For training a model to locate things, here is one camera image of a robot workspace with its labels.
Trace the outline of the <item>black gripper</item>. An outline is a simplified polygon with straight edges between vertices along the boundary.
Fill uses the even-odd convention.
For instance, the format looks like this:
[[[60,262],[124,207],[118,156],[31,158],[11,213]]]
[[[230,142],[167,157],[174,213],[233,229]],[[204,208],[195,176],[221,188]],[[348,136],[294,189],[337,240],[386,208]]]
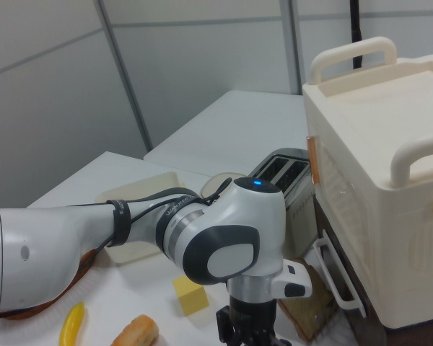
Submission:
[[[226,345],[289,345],[274,331],[276,301],[247,303],[232,296],[229,305],[216,312],[219,340]]]

